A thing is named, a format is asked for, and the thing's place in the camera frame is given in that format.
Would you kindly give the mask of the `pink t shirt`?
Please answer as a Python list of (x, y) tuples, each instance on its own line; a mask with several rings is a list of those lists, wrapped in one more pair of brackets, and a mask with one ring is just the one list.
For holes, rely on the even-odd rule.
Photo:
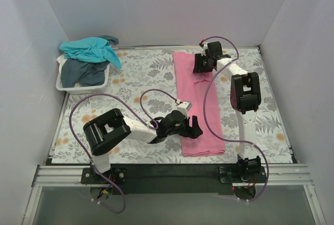
[(173, 53), (177, 97), (181, 101), (190, 101), (190, 116), (197, 116), (203, 134), (196, 139), (181, 138), (182, 155), (185, 157), (215, 156), (225, 152), (224, 141), (216, 138), (208, 129), (204, 114), (203, 102), (212, 72), (194, 74), (195, 56), (185, 52)]

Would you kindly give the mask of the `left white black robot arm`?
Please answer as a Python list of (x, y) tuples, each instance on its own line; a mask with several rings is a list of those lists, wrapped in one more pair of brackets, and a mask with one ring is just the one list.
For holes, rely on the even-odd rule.
[(109, 151), (124, 139), (157, 144), (172, 135), (196, 139), (203, 134), (197, 117), (186, 117), (179, 110), (153, 120), (157, 122), (158, 129), (150, 129), (146, 124), (124, 116), (120, 109), (112, 109), (83, 126), (95, 166), (93, 177), (99, 183), (106, 183), (110, 179)]

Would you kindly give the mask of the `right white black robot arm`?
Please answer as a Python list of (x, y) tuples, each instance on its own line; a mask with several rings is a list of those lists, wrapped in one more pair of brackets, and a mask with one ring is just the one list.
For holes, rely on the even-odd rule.
[(230, 102), (235, 110), (239, 130), (239, 152), (235, 170), (228, 172), (248, 182), (261, 172), (261, 158), (256, 147), (256, 116), (261, 104), (259, 76), (239, 67), (229, 55), (224, 55), (219, 41), (199, 43), (201, 52), (195, 55), (193, 73), (221, 72), (231, 83)]

